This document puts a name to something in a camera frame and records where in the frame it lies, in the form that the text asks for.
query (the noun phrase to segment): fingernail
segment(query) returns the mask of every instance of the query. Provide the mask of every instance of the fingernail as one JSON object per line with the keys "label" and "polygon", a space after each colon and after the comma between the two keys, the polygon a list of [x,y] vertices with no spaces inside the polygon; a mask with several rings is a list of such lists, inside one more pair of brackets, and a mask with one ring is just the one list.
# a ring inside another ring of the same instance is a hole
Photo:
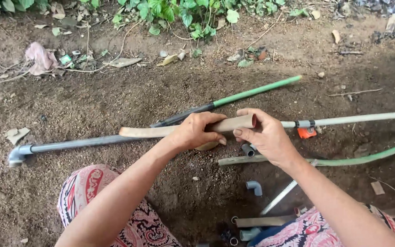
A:
{"label": "fingernail", "polygon": [[219,139],[219,143],[222,145],[227,145],[227,139],[225,137],[222,139]]}
{"label": "fingernail", "polygon": [[241,135],[242,135],[242,130],[235,129],[235,130],[233,131],[233,134],[234,134],[235,136],[241,136]]}

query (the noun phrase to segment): person's left hand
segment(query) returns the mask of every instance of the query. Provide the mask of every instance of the person's left hand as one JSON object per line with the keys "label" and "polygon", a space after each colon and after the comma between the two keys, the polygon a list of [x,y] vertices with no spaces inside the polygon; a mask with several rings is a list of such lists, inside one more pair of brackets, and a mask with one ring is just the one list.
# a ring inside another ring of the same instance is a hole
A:
{"label": "person's left hand", "polygon": [[204,132],[207,124],[212,124],[227,119],[226,115],[203,112],[192,113],[168,136],[164,137],[169,140],[174,147],[180,151],[197,148],[208,142],[219,142],[227,144],[227,139],[217,132]]}

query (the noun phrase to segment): soil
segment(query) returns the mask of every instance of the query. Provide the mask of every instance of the soil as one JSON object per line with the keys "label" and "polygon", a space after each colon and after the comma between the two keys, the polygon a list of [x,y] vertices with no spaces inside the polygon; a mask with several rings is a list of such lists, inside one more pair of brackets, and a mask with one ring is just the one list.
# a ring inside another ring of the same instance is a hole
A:
{"label": "soil", "polygon": [[[372,43],[371,34],[383,31],[387,20],[365,16],[364,20],[332,21],[323,14],[315,21],[299,18],[278,24],[255,44],[266,46],[273,59],[245,69],[226,62],[226,57],[255,41],[264,32],[262,26],[276,17],[241,16],[233,31],[230,26],[218,31],[217,42],[215,39],[209,44],[199,44],[204,51],[201,59],[186,57],[185,61],[166,67],[154,66],[160,50],[174,53],[184,44],[186,49],[190,44],[195,47],[196,42],[180,40],[168,32],[154,37],[146,26],[139,25],[126,38],[124,54],[142,53],[145,61],[150,62],[147,67],[133,65],[106,69],[103,73],[67,72],[56,78],[27,76],[1,83],[0,246],[53,246],[63,231],[56,203],[64,179],[91,164],[109,164],[123,171],[157,141],[41,153],[13,169],[8,168],[6,161],[13,145],[3,136],[11,128],[31,129],[19,142],[21,145],[113,135],[121,126],[148,126],[190,107],[296,75],[302,75],[303,79],[225,105],[215,112],[233,117],[237,109],[254,107],[282,121],[395,112],[395,39]],[[54,37],[50,29],[33,28],[53,21],[50,16],[1,14],[0,65],[8,67],[14,60],[22,60],[25,48],[33,41],[67,52],[86,50],[86,30]],[[94,26],[90,31],[90,46],[95,54],[105,48],[112,55],[118,54],[128,30],[129,26],[118,32],[110,24]],[[188,37],[184,30],[180,31],[179,24],[173,25],[173,30],[181,37]],[[334,43],[332,30],[340,32],[339,44]],[[336,53],[351,46],[364,55]],[[319,72],[325,72],[325,77],[318,78]],[[352,101],[347,97],[328,96],[378,88],[382,90],[354,95]],[[307,140],[301,140],[293,130],[288,130],[288,134],[305,157],[353,158],[361,145],[368,147],[369,153],[394,147],[395,120],[328,126]],[[291,181],[269,163],[220,168],[218,159],[242,155],[233,136],[227,134],[227,138],[227,147],[179,154],[147,194],[163,222],[184,246],[198,242],[220,244],[217,223],[229,222],[232,216],[258,216]],[[376,196],[370,185],[374,182],[371,176],[395,188],[395,155],[364,165],[318,169],[360,202],[380,209],[395,207],[394,190],[384,186],[385,194]],[[262,185],[263,196],[256,197],[246,190],[245,182],[249,180]],[[289,214],[294,207],[311,205],[297,187],[269,215]],[[27,244],[20,242],[24,238],[29,239]]]}

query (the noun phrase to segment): gray pipe piece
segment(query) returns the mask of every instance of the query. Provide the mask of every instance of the gray pipe piece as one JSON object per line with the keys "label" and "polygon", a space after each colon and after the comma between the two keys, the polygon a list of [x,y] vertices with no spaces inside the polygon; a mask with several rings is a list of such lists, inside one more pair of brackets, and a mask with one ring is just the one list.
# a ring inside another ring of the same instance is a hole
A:
{"label": "gray pipe piece", "polygon": [[242,150],[248,157],[253,157],[255,155],[254,149],[252,149],[248,143],[242,145]]}
{"label": "gray pipe piece", "polygon": [[62,149],[74,149],[74,148],[96,146],[96,145],[105,145],[105,144],[112,144],[118,142],[129,142],[134,140],[140,140],[140,138],[111,135],[111,136],[95,137],[95,138],[67,141],[67,142],[17,146],[8,155],[8,164],[9,164],[8,166],[20,167],[22,165],[22,162],[25,161],[25,155],[28,154],[62,150]]}
{"label": "gray pipe piece", "polygon": [[246,188],[247,189],[254,189],[254,195],[256,196],[262,196],[262,186],[259,184],[257,181],[248,181],[246,182]]}
{"label": "gray pipe piece", "polygon": [[250,230],[240,230],[240,240],[249,241],[261,232],[262,230],[258,227],[253,227]]}

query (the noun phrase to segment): finger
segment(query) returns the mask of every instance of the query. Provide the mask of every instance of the finger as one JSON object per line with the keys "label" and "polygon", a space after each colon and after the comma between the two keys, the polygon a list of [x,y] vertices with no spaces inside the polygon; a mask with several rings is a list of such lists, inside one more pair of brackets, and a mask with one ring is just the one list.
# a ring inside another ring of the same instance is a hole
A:
{"label": "finger", "polygon": [[199,116],[200,119],[204,121],[205,124],[212,124],[228,118],[227,115],[225,114],[211,113],[211,112],[199,113]]}
{"label": "finger", "polygon": [[248,114],[255,114],[257,117],[257,120],[260,122],[264,122],[266,118],[271,117],[269,114],[266,112],[260,110],[260,109],[255,109],[255,108],[244,108],[237,110],[237,115],[248,115]]}
{"label": "finger", "polygon": [[227,144],[227,139],[221,133],[217,132],[205,132],[204,139],[206,142],[219,142],[222,145]]}
{"label": "finger", "polygon": [[236,137],[236,140],[238,138],[245,140],[247,142],[250,142],[252,144],[256,143],[258,135],[260,133],[253,132],[252,130],[248,128],[237,128],[233,131],[234,136]]}

